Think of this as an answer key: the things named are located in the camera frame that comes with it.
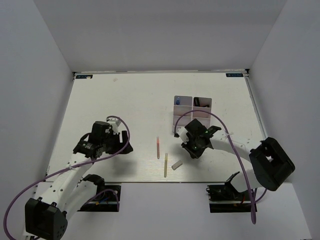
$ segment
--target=desk organizer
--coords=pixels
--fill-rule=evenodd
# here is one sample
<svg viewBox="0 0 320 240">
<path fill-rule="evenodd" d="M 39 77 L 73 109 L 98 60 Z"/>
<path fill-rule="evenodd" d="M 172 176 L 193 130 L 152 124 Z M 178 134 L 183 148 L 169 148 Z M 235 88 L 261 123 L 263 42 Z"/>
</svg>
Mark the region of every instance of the desk organizer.
<svg viewBox="0 0 320 240">
<path fill-rule="evenodd" d="M 203 110 L 211 113 L 212 98 L 192 97 L 192 96 L 174 96 L 173 102 L 173 122 L 172 132 L 175 131 L 175 124 L 180 116 L 191 110 Z M 198 119 L 206 128 L 210 127 L 211 115 L 205 112 L 190 112 L 183 116 L 178 122 L 177 129 L 186 126 L 193 119 Z"/>
</svg>

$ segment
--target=wall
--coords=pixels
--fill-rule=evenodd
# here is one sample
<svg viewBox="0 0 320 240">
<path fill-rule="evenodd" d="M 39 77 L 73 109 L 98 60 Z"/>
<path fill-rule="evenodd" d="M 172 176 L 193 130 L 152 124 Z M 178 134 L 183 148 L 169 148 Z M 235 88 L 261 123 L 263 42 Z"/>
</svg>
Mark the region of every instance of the wall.
<svg viewBox="0 0 320 240">
<path fill-rule="evenodd" d="M 32 0 L 0 3 L 0 217 L 28 184 L 44 176 L 72 87 L 72 72 Z M 20 239 L 27 192 L 9 230 Z M 0 229 L 0 239 L 7 239 Z"/>
<path fill-rule="evenodd" d="M 296 166 L 292 183 L 313 239 L 320 239 L 320 1 L 289 0 L 250 71 L 267 133 Z"/>
<path fill-rule="evenodd" d="M 250 68 L 286 0 L 35 0 L 74 72 Z"/>
</svg>

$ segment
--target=gray wall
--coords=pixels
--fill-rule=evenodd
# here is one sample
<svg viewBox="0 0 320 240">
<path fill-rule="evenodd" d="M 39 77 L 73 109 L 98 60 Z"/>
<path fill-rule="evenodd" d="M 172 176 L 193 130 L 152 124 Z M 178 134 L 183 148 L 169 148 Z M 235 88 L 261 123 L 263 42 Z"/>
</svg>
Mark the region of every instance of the gray wall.
<svg viewBox="0 0 320 240">
<path fill-rule="evenodd" d="M 320 239 L 320 1 L 289 0 L 250 71 L 269 136 L 296 171 L 292 183 L 313 239 Z"/>
<path fill-rule="evenodd" d="M 286 0 L 35 0 L 74 72 L 250 68 Z"/>
<path fill-rule="evenodd" d="M 32 0 L 0 3 L 0 219 L 24 187 L 44 177 L 72 72 Z M 9 229 L 20 239 L 24 204 L 13 206 Z M 0 239 L 7 239 L 0 228 Z"/>
</svg>

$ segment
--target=gray eraser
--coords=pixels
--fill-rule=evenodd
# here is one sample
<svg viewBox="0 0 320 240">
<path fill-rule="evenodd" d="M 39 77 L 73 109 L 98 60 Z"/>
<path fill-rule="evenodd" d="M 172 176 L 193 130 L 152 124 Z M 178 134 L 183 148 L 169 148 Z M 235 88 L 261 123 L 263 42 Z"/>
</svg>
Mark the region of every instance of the gray eraser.
<svg viewBox="0 0 320 240">
<path fill-rule="evenodd" d="M 181 160 L 179 160 L 179 161 L 177 161 L 175 164 L 173 164 L 172 166 L 171 166 L 171 168 L 173 169 L 173 170 L 176 170 L 178 167 L 180 167 L 182 165 L 182 161 Z"/>
</svg>

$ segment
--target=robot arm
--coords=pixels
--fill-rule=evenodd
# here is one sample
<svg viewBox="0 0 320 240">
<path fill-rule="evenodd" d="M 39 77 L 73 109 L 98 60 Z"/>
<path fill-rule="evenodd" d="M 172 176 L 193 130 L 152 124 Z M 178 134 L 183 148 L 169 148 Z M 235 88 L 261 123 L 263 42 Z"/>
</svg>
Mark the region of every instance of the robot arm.
<svg viewBox="0 0 320 240">
<path fill-rule="evenodd" d="M 122 142 L 118 126 L 120 121 L 109 118 L 106 122 L 96 121 L 92 131 L 85 134 L 67 164 L 70 170 L 58 175 L 57 179 L 39 198 L 30 198 L 25 205 L 25 230 L 46 240 L 60 240 L 64 235 L 68 220 L 90 198 L 105 186 L 105 180 L 98 175 L 82 176 L 92 167 L 89 163 L 99 158 L 103 152 L 114 154 L 128 141 L 127 131 L 122 131 Z M 120 153 L 133 151 L 130 144 Z M 71 167 L 89 163 L 77 168 Z"/>
<path fill-rule="evenodd" d="M 192 158 L 199 158 L 206 148 L 235 154 L 224 130 L 217 126 L 207 129 L 197 119 L 181 127 L 175 137 L 182 139 L 181 146 Z M 253 189 L 264 187 L 275 191 L 295 170 L 294 164 L 274 138 L 256 141 L 235 135 L 230 137 L 240 157 L 252 164 L 253 169 L 247 170 L 246 174 Z M 225 185 L 235 193 L 248 190 L 243 175 L 242 172 L 233 174 Z"/>
</svg>

